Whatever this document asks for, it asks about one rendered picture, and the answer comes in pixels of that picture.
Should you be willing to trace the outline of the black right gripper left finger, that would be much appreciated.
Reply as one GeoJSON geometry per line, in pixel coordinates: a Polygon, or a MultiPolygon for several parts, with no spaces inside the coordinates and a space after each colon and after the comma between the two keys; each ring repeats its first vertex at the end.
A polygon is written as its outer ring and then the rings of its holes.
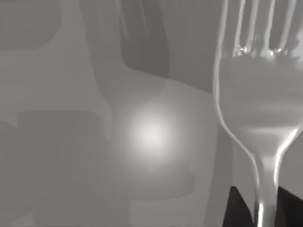
{"type": "Polygon", "coordinates": [[[250,210],[236,186],[230,188],[223,227],[254,227],[250,210]]]}

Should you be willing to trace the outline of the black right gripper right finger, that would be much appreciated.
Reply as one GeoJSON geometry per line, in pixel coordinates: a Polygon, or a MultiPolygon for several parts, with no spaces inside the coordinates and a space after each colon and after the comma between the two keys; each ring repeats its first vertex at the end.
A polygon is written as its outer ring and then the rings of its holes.
{"type": "Polygon", "coordinates": [[[275,227],[303,227],[303,199],[278,188],[275,227]]]}

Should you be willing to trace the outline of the silver metal fork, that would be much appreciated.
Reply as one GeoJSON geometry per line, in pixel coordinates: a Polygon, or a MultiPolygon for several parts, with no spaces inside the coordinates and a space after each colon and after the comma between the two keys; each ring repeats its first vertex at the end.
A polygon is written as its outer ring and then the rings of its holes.
{"type": "Polygon", "coordinates": [[[247,153],[254,175],[255,227],[275,227],[280,166],[303,132],[303,0],[287,2],[278,45],[270,47],[276,0],[223,0],[213,97],[220,125],[247,153]]]}

